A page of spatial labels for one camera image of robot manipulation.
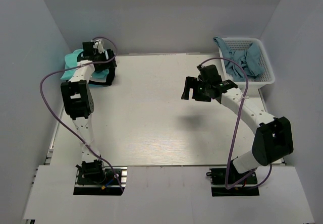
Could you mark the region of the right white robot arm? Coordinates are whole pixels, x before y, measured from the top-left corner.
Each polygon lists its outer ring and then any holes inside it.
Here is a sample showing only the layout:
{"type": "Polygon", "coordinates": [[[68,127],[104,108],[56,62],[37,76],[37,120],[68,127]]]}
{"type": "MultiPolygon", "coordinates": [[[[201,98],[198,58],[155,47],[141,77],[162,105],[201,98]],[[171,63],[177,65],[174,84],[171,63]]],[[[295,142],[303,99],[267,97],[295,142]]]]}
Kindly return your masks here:
{"type": "Polygon", "coordinates": [[[199,66],[198,70],[198,77],[186,77],[181,98],[216,100],[239,116],[254,134],[251,150],[230,163],[233,167],[228,170],[228,178],[232,182],[239,183],[246,172],[267,166],[294,151],[291,123],[286,117],[277,118],[258,108],[233,81],[222,80],[215,65],[199,66]]]}

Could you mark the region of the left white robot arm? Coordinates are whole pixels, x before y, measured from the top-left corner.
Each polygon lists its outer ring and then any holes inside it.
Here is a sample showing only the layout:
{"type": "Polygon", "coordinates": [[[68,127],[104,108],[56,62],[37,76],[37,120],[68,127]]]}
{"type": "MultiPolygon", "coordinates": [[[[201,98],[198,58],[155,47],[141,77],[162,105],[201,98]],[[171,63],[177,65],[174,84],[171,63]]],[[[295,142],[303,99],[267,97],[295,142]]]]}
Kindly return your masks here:
{"type": "Polygon", "coordinates": [[[65,112],[72,119],[77,135],[82,138],[81,166],[99,163],[91,168],[89,177],[95,183],[106,179],[106,170],[95,145],[91,115],[94,101],[90,85],[111,86],[116,74],[116,54],[104,48],[103,38],[82,43],[83,48],[65,56],[65,72],[61,77],[61,93],[65,112]]]}

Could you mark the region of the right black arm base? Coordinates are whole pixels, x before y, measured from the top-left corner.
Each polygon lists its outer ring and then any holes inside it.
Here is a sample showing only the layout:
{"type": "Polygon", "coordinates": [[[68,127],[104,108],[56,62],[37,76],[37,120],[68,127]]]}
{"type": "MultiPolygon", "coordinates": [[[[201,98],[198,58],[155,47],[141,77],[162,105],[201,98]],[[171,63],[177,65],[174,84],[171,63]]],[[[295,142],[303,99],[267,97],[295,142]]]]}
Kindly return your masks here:
{"type": "Polygon", "coordinates": [[[239,182],[230,190],[225,188],[226,168],[211,168],[206,173],[206,177],[211,182],[212,197],[245,197],[245,196],[259,196],[256,173],[252,173],[249,177],[239,182]]]}

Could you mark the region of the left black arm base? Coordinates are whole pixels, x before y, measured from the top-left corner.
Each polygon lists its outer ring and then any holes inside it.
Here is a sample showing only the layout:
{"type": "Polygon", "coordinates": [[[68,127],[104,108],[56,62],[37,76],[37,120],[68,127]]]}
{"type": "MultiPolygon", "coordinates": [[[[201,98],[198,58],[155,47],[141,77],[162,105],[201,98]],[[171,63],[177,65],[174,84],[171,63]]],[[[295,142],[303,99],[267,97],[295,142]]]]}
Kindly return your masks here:
{"type": "Polygon", "coordinates": [[[85,175],[77,170],[73,195],[75,196],[121,196],[126,187],[127,167],[115,168],[116,174],[105,168],[105,174],[85,175]]]}

